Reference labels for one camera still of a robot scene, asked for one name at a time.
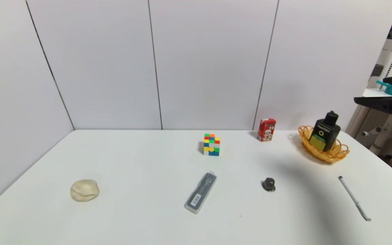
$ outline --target black bottle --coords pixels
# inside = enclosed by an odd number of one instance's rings
[[[341,130],[336,124],[337,119],[338,115],[331,111],[326,114],[325,119],[317,120],[309,142],[322,151],[330,150]]]

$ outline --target white shelf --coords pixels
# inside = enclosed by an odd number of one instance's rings
[[[366,88],[363,97],[392,97],[392,95],[386,94],[384,90],[378,88]]]

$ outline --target teal object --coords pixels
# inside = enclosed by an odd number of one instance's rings
[[[392,85],[386,82],[382,82],[382,81],[376,81],[376,83],[380,84],[380,85],[384,85],[386,87],[385,89],[385,93],[392,95]]]

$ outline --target white wall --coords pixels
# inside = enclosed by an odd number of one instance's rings
[[[160,129],[147,0],[28,0],[75,129]]]
[[[392,0],[280,0],[255,129],[314,125],[334,110],[347,127],[392,24]]]
[[[24,0],[0,0],[0,195],[73,130]]]
[[[164,129],[252,129],[277,0],[150,0]]]

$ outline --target bottle cap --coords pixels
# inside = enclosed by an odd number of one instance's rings
[[[333,111],[331,111],[326,114],[325,120],[323,122],[327,125],[334,126],[335,123],[337,122],[337,119],[338,119],[338,115]]]
[[[266,178],[266,180],[263,181],[263,188],[266,191],[275,191],[275,180],[272,178]]]

